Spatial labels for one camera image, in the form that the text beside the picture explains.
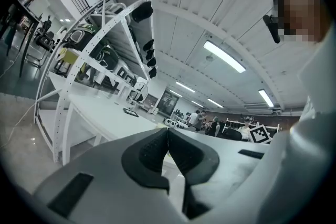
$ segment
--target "white table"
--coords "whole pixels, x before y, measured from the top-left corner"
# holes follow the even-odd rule
[[[75,110],[96,131],[94,146],[99,145],[102,136],[108,141],[112,141],[136,133],[152,130],[157,125],[155,122],[149,121],[140,115],[137,118],[126,114],[123,108],[127,107],[128,103],[122,102],[117,98],[107,99],[103,96],[90,97],[70,94],[68,99],[70,101],[70,106],[65,121],[63,135],[63,165],[69,162],[70,157],[71,139],[69,136],[71,133],[69,133],[68,130],[73,110]],[[173,158],[168,155],[166,155],[164,159],[163,169],[166,170],[164,176],[170,180],[175,179],[180,173]]]

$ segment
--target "fluorescent light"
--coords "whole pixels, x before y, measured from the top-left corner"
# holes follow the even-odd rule
[[[170,90],[170,91],[171,91],[172,93],[178,95],[179,97],[182,97],[182,95],[178,94],[177,92],[174,92],[174,91],[172,91],[172,90]]]
[[[176,82],[177,85],[180,85],[181,87],[184,87],[186,88],[187,90],[190,90],[191,92],[195,92],[194,90],[188,88],[187,86],[183,85],[183,84],[180,84],[179,82]]]
[[[270,108],[273,108],[274,105],[273,105],[272,101],[270,100],[270,98],[268,97],[266,91],[264,89],[261,89],[261,90],[259,90],[259,93],[262,96],[262,98],[266,101],[266,103],[268,104],[268,106]]]
[[[211,99],[208,99],[211,103],[214,103],[215,105],[219,106],[220,108],[223,108],[220,104],[217,104],[215,101],[212,101]]]
[[[216,56],[220,57],[223,61],[227,62],[230,66],[232,66],[234,69],[236,69],[239,73],[243,73],[246,71],[246,69],[235,59],[233,59],[229,54],[219,49],[217,46],[215,46],[210,41],[206,41],[204,46],[205,49],[212,52]]]
[[[192,101],[194,104],[197,104],[196,102],[194,102],[194,101]],[[201,108],[203,108],[203,106],[202,105],[200,105],[200,104],[197,104],[197,105],[199,105]]]

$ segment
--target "white cable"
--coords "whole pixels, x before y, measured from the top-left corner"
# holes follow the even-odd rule
[[[21,122],[21,120],[27,115],[28,111],[35,105],[35,103],[26,111],[26,113],[21,117],[21,119],[14,125],[10,135],[9,135],[9,138],[8,138],[8,141],[6,144],[0,146],[0,149],[4,148],[5,146],[7,146],[9,143],[10,143],[10,139],[12,138],[12,135],[14,133],[14,129],[15,127]]]
[[[2,76],[9,70],[9,68],[11,68],[13,66],[13,64],[16,62],[17,58],[19,57],[20,52],[17,54],[15,60],[10,60],[9,62],[11,62],[12,64],[5,70],[5,72],[3,72],[3,74],[0,76],[0,79],[2,78]]]

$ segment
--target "black tablet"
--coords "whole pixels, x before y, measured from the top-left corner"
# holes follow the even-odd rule
[[[139,117],[139,115],[138,115],[136,112],[132,111],[132,110],[129,110],[129,109],[124,108],[124,112],[125,112],[126,114],[130,114],[130,115],[135,116],[135,117],[137,117],[137,118]]]

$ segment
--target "brown wall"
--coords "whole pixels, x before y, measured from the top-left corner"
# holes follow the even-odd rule
[[[220,121],[226,121],[229,118],[230,121],[239,121],[242,122],[239,114],[228,114],[228,113],[218,113],[218,112],[210,112],[206,113],[206,119],[212,120],[215,116],[218,117]],[[282,130],[289,130],[296,122],[299,121],[300,117],[286,117],[286,116],[253,116],[255,121],[260,122],[265,126],[277,127],[278,123],[280,124],[280,128]]]

